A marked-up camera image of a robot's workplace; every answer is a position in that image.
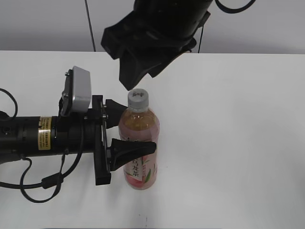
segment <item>screw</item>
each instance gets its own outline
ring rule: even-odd
[[[64,99],[64,98],[68,98],[69,97],[69,94],[68,93],[66,93],[66,92],[62,92],[62,98]]]

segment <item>cable connector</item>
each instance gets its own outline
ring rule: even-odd
[[[42,187],[44,189],[48,189],[53,186],[56,186],[58,179],[60,179],[61,183],[63,183],[63,178],[64,176],[62,175],[62,173],[55,173],[49,177],[45,177],[44,179],[41,180]]]

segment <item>plastic bottle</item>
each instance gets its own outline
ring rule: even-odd
[[[148,93],[144,89],[134,89],[128,93],[128,108],[119,123],[121,140],[157,143],[160,123],[148,105]],[[125,165],[125,179],[131,187],[144,190],[154,184],[157,177],[156,159],[157,150]]]

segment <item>black cylindrical motor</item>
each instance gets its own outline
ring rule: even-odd
[[[94,121],[84,121],[84,152],[94,151]],[[80,148],[79,118],[16,117],[0,121],[0,164],[24,156],[49,156],[77,153]]]

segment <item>yellow warning label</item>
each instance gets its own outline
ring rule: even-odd
[[[52,117],[40,117],[38,126],[38,150],[51,149]]]

